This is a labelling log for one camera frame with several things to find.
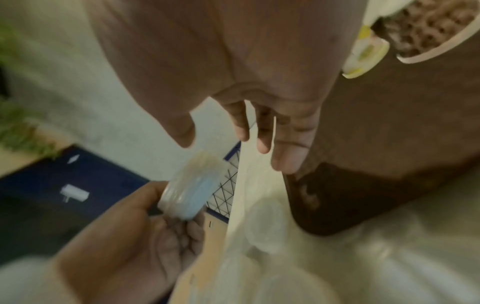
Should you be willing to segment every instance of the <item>white sleeve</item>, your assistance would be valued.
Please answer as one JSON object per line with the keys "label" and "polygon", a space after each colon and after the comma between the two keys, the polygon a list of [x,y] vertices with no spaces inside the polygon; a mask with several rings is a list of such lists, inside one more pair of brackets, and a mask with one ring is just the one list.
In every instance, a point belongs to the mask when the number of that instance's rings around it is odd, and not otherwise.
{"label": "white sleeve", "polygon": [[1,304],[79,304],[48,259],[24,258],[0,268]]}

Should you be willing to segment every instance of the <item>hand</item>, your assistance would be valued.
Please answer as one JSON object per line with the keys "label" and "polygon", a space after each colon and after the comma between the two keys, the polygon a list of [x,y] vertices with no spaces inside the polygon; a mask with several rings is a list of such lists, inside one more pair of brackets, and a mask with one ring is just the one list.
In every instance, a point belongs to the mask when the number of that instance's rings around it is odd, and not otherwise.
{"label": "hand", "polygon": [[54,258],[82,302],[150,303],[200,255],[203,212],[187,223],[147,215],[166,185],[151,182],[124,198]]}
{"label": "hand", "polygon": [[84,0],[111,65],[135,100],[183,147],[190,111],[211,96],[257,147],[295,173],[315,138],[321,104],[361,26],[367,0]]}

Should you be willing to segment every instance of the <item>small plastic package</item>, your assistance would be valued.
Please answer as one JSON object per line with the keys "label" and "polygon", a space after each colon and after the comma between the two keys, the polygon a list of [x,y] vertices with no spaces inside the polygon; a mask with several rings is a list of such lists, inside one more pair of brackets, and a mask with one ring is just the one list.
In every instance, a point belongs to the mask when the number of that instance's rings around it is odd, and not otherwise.
{"label": "small plastic package", "polygon": [[205,152],[196,154],[168,183],[157,207],[172,218],[193,219],[219,186],[227,169],[223,160]]}

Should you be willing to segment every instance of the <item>wall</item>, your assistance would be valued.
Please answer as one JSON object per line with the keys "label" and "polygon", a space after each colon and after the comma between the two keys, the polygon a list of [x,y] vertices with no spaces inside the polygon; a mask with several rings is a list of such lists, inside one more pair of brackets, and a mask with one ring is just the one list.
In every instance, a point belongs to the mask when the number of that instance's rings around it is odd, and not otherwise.
{"label": "wall", "polygon": [[224,251],[227,224],[205,215],[205,246],[197,262],[178,280],[168,304],[186,304],[191,293],[191,283],[201,293],[212,282]]}
{"label": "wall", "polygon": [[224,157],[237,142],[224,110],[208,99],[193,113],[194,146],[178,147],[119,82],[79,0],[0,0],[0,19],[20,37],[20,63],[8,73],[14,98],[87,149],[168,180],[195,151]]}

